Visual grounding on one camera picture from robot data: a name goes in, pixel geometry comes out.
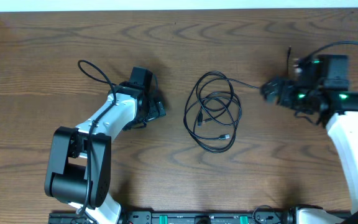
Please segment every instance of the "green led light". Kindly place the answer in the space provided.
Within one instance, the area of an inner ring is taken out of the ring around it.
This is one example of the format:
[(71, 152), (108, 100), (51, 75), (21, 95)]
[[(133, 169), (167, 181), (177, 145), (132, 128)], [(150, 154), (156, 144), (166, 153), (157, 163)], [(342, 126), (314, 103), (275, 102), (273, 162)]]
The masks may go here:
[(349, 97), (349, 96), (347, 96), (346, 94), (339, 94), (339, 97), (342, 99), (342, 100), (345, 100), (347, 97)]

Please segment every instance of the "robotic arm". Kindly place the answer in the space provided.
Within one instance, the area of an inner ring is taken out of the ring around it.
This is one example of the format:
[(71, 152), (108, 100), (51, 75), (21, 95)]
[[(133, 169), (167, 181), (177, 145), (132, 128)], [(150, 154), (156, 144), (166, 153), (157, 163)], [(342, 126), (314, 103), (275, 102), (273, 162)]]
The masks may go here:
[[(150, 71), (134, 67), (129, 81), (114, 88), (116, 100), (113, 107), (114, 94), (110, 91), (105, 104), (84, 123), (75, 128), (60, 127), (55, 131), (45, 179), (48, 196), (80, 210), (89, 195), (85, 215), (98, 223), (117, 223), (121, 206), (108, 193), (111, 142), (122, 129), (144, 128), (147, 122), (165, 116), (160, 98), (149, 93), (152, 77)], [(68, 158), (89, 159), (86, 153), (89, 150), (88, 135), (100, 115), (102, 117), (92, 130), (91, 188), (87, 194), (89, 167), (71, 164)]]
[[(339, 154), (352, 200), (358, 211), (358, 92), (349, 91), (346, 55), (317, 55), (298, 62), (297, 81), (275, 78), (261, 88), (267, 101), (299, 113), (318, 113)], [(287, 214), (287, 223), (342, 223), (342, 219), (313, 207), (297, 207)]]

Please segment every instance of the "black electronics rail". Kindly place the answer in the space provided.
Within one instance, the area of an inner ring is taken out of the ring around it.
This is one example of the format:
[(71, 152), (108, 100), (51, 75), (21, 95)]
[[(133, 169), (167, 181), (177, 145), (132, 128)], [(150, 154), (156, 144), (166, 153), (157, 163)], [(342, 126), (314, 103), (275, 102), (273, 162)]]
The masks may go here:
[[(280, 223), (277, 215), (281, 212), (260, 211), (254, 214), (255, 219), (262, 224)], [(349, 218), (350, 213), (333, 213), (339, 218)], [(86, 218), (75, 218), (74, 213), (51, 213), (48, 224), (89, 224)], [(118, 224), (258, 224), (249, 213), (152, 213), (152, 212), (127, 212), (125, 219), (120, 219)]]

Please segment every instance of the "cable plug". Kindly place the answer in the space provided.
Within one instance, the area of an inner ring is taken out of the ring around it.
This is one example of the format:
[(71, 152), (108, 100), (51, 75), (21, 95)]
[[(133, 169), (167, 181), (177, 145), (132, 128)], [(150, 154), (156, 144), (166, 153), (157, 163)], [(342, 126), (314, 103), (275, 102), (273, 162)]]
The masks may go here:
[(230, 138), (230, 134), (222, 134), (221, 136), (219, 136), (220, 140), (226, 140)]
[(201, 126), (203, 124), (203, 114), (200, 112), (197, 117), (197, 125)]

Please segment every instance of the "green terminal block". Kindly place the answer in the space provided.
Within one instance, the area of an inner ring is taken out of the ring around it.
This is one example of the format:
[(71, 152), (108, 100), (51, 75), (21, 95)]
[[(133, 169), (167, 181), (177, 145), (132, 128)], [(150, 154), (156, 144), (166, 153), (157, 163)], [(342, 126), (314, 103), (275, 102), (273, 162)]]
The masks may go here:
[(240, 224), (248, 224), (248, 217), (247, 216), (241, 216), (240, 217)]
[(160, 215), (160, 224), (168, 224), (168, 216)]

